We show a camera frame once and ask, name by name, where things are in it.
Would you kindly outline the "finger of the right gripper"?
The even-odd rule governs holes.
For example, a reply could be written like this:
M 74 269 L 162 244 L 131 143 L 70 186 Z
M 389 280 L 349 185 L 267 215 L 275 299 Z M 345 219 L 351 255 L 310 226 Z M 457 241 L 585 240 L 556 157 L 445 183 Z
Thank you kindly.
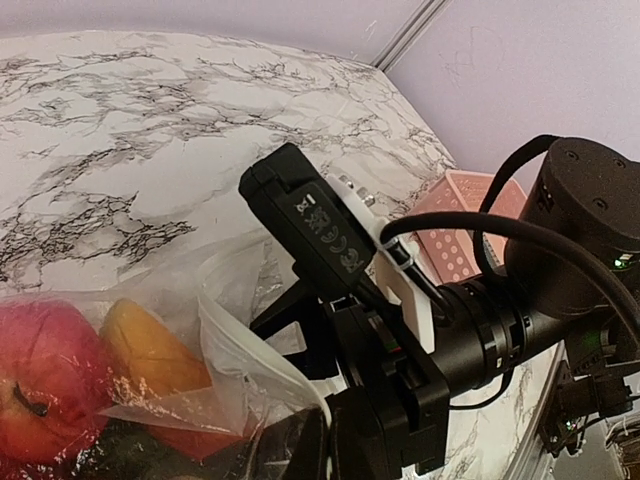
M 301 352 L 285 354 L 284 358 L 309 380 L 338 376 L 335 334 L 327 311 L 300 280 L 260 313 L 251 322 L 250 329 L 262 340 L 267 340 L 295 324 L 301 329 L 305 347 Z

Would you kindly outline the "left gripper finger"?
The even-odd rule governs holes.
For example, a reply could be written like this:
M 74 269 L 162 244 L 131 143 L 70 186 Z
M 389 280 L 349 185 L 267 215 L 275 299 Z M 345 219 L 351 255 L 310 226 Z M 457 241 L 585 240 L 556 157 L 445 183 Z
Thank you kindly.
M 255 432 L 240 479 L 328 479 L 329 426 L 320 407 L 296 412 Z

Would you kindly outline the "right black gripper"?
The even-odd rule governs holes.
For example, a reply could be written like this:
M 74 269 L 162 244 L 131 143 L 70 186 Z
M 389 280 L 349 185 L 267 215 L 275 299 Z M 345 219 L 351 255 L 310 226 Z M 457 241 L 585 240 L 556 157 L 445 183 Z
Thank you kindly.
M 639 368 L 639 165 L 581 138 L 538 137 L 512 154 L 478 213 L 397 221 L 387 237 L 468 227 L 479 274 L 441 285 L 425 353 L 398 306 L 364 286 L 328 315 L 347 389 L 329 400 L 337 475 L 421 473 L 445 461 L 455 398 L 556 343 L 569 358 L 543 410 L 552 454 L 629 411 Z

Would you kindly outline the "red orange fake mango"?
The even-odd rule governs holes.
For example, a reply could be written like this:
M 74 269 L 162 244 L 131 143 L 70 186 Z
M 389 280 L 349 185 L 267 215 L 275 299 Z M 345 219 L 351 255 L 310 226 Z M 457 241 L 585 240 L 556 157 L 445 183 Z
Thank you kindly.
M 114 361 L 114 401 L 155 439 L 198 461 L 242 439 L 205 363 L 142 306 L 116 301 L 100 336 Z

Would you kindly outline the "clear zip top bag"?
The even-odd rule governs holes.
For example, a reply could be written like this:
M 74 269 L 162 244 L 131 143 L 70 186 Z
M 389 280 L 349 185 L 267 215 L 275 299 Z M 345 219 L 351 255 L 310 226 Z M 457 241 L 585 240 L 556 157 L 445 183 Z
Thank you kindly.
M 328 421 L 302 321 L 251 323 L 294 284 L 251 232 L 110 289 L 1 299 L 5 479 L 310 479 L 303 436 Z

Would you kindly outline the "green fake cucumber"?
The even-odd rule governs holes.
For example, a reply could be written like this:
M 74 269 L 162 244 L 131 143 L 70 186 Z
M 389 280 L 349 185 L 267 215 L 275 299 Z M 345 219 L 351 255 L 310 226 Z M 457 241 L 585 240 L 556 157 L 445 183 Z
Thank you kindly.
M 202 465 L 155 439 L 141 424 L 110 419 L 82 453 L 74 479 L 174 479 L 202 477 Z

